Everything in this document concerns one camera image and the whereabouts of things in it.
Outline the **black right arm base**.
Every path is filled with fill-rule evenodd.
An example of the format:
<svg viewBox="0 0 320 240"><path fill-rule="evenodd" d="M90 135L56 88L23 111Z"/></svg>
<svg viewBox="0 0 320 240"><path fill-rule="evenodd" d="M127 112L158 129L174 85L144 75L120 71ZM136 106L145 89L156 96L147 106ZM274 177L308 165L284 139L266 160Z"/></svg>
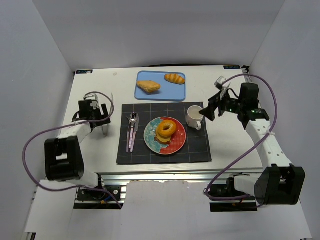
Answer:
<svg viewBox="0 0 320 240"><path fill-rule="evenodd" d="M225 184L213 184L207 193L212 198L210 200L210 211L212 213L239 213L257 212L258 206L253 196L240 198L245 193L235 189L235 177L249 176L246 173L232 174L226 179Z"/></svg>

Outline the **white ceramic mug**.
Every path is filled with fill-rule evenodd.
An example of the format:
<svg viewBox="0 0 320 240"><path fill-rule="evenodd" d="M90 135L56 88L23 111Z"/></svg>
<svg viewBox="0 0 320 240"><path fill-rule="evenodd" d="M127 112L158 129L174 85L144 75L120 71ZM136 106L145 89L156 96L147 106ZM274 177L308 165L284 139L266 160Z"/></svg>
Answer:
<svg viewBox="0 0 320 240"><path fill-rule="evenodd" d="M204 116L200 114L200 111L203 110L202 107L198 105L193 105L188 108L186 115L186 123L190 128L194 128L196 130L202 129L202 120Z"/></svg>

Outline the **orange glazed donut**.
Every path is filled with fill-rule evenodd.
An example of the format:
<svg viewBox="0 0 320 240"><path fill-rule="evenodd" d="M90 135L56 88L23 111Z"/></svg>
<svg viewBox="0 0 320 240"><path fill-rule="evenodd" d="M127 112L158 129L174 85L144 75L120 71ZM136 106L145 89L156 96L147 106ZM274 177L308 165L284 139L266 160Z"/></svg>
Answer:
<svg viewBox="0 0 320 240"><path fill-rule="evenodd" d="M163 120L156 128L158 135L168 138L172 136L177 130L177 125L172 120Z"/></svg>

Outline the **brown cake slice bread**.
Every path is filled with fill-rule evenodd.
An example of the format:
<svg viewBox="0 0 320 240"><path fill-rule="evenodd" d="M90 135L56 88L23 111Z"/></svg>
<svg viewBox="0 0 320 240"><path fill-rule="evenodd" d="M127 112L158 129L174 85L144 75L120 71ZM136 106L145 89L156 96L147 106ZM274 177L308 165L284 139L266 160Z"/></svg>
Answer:
<svg viewBox="0 0 320 240"><path fill-rule="evenodd" d="M160 144L163 144L163 145L168 145L171 141L171 136L168 136L168 137L164 137L164 136L161 136L161 135L156 135L154 137L154 139L159 142Z"/></svg>

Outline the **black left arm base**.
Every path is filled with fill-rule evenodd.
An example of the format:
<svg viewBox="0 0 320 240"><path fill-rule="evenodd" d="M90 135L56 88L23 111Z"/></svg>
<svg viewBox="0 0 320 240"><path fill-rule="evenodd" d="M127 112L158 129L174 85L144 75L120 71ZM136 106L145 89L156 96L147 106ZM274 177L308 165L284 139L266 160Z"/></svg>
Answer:
<svg viewBox="0 0 320 240"><path fill-rule="evenodd" d="M124 205L127 186L119 184L105 184L104 188L110 192L121 206ZM120 210L119 205L110 194L79 188L76 192L73 208L75 210Z"/></svg>

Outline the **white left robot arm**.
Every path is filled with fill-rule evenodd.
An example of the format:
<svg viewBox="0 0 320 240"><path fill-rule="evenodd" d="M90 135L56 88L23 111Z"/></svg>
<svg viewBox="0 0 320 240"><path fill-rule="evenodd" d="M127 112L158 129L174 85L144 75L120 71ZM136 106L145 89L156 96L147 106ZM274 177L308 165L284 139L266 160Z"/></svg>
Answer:
<svg viewBox="0 0 320 240"><path fill-rule="evenodd" d="M78 107L72 125L44 143L46 177L50 181L101 189L101 176L85 169L80 145L94 129L111 123L108 109L105 104L99 105L95 94L80 100Z"/></svg>

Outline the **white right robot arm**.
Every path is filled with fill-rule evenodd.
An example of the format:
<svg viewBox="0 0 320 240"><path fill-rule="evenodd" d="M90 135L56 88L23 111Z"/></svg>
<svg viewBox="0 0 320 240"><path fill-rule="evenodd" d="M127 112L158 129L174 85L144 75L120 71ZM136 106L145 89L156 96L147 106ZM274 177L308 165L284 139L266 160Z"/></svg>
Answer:
<svg viewBox="0 0 320 240"><path fill-rule="evenodd" d="M296 205L306 177L302 167L294 166L272 134L267 112L259 108L259 87L243 83L238 98L231 98L227 88L220 90L208 100L208 106L199 111L208 120L215 119L215 111L234 113L244 130L257 146L263 172L257 177L239 173L229 177L223 190L214 186L206 189L210 197L226 200L254 197L259 205Z"/></svg>

